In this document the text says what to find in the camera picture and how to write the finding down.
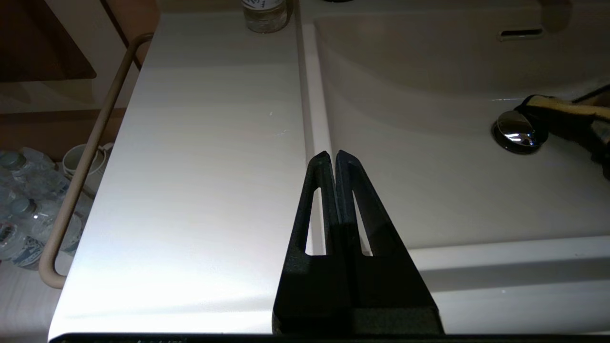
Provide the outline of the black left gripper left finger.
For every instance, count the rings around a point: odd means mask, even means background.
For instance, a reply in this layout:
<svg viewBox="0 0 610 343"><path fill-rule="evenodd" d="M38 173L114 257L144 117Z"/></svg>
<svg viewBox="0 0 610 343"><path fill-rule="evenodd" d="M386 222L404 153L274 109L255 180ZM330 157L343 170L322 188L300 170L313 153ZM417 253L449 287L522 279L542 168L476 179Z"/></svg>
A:
<svg viewBox="0 0 610 343"><path fill-rule="evenodd" d="M325 255L306 252L315 191L322 193ZM273 304L274 334L329 334L346 329L351 304L331 158L307 165L302 193Z"/></svg>

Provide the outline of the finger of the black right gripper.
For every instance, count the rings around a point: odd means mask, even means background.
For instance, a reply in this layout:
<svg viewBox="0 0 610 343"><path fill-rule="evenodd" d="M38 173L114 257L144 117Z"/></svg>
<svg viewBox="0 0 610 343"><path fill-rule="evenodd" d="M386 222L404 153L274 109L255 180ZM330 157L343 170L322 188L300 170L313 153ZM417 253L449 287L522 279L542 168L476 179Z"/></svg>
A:
<svg viewBox="0 0 610 343"><path fill-rule="evenodd" d="M610 123L608 121L593 121L591 129L602 145L601 151L594 159L602 165L604 178L610 180Z"/></svg>

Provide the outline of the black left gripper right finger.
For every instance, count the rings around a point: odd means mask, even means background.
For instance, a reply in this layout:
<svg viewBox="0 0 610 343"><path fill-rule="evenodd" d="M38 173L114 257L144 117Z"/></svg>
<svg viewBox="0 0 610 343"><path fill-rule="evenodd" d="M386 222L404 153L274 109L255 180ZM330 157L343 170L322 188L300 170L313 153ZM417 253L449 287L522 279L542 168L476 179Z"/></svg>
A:
<svg viewBox="0 0 610 343"><path fill-rule="evenodd" d="M357 334L442 334L438 307L358 158L335 162L350 322Z"/></svg>

